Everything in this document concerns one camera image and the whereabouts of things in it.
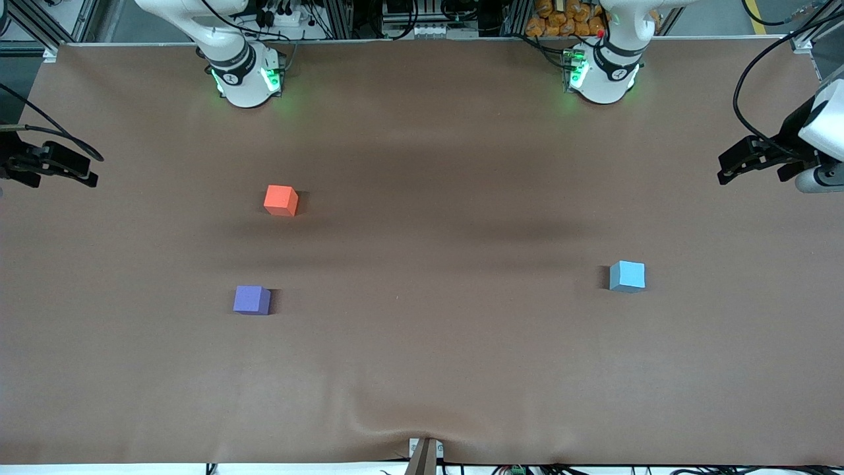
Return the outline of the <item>purple foam block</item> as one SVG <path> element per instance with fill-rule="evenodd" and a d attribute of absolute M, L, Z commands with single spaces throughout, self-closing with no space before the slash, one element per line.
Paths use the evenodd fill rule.
<path fill-rule="evenodd" d="M 262 286 L 236 286 L 233 312 L 238 315 L 270 315 L 272 293 Z"/>

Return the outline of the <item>brown table cover sheet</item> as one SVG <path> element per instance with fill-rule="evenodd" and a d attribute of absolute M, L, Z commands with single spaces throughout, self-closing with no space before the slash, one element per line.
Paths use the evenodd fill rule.
<path fill-rule="evenodd" d="M 610 106 L 519 40 L 307 44 L 251 110 L 190 46 L 61 49 L 30 99 L 105 160 L 3 184 L 0 464 L 428 435 L 466 464 L 844 465 L 844 193 L 715 177 L 769 43 L 656 40 Z"/>

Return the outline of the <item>silver aluminium frame post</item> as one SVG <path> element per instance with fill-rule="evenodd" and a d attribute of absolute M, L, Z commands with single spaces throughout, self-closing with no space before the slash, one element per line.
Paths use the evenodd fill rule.
<path fill-rule="evenodd" d="M 354 2 L 355 0 L 323 0 L 332 39 L 351 39 Z"/>
<path fill-rule="evenodd" d="M 535 12 L 535 0 L 502 0 L 504 19 L 501 24 L 501 36 L 524 35 L 528 21 Z"/>

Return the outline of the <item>light blue foam block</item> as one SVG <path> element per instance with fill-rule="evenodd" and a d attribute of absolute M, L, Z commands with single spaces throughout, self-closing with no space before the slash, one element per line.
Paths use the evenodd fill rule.
<path fill-rule="evenodd" d="M 646 289 L 646 266 L 632 261 L 615 262 L 609 269 L 608 289 L 622 294 L 637 294 Z"/>

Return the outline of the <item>orange lumpy bag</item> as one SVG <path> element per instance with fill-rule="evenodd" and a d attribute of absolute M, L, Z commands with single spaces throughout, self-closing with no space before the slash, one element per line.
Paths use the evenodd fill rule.
<path fill-rule="evenodd" d="M 596 37 L 599 29 L 607 29 L 599 0 L 535 0 L 534 8 L 528 37 Z"/>

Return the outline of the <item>orange foam block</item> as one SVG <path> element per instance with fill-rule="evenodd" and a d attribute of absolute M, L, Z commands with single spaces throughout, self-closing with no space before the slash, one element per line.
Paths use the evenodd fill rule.
<path fill-rule="evenodd" d="M 263 207 L 272 216 L 294 217 L 298 204 L 299 195 L 293 187 L 286 185 L 266 187 Z"/>

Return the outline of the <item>white power strip black plugs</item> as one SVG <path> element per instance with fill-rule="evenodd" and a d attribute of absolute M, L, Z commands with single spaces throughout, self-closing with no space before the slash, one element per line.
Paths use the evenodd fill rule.
<path fill-rule="evenodd" d="M 262 28 L 297 28 L 308 25 L 313 16 L 301 0 L 260 0 L 256 2 L 256 23 Z"/>

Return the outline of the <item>grey aluminium frame strut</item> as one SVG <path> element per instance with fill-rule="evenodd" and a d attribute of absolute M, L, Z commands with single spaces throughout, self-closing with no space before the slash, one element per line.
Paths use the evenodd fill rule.
<path fill-rule="evenodd" d="M 73 30 L 71 36 L 75 42 L 84 42 L 90 31 L 96 26 L 100 6 L 105 0 L 68 0 L 73 7 L 73 12 L 76 13 L 75 23 L 73 23 Z"/>
<path fill-rule="evenodd" d="M 43 51 L 56 54 L 61 45 L 72 42 L 72 36 L 49 15 L 36 0 L 0 0 L 3 18 L 9 18 Z"/>

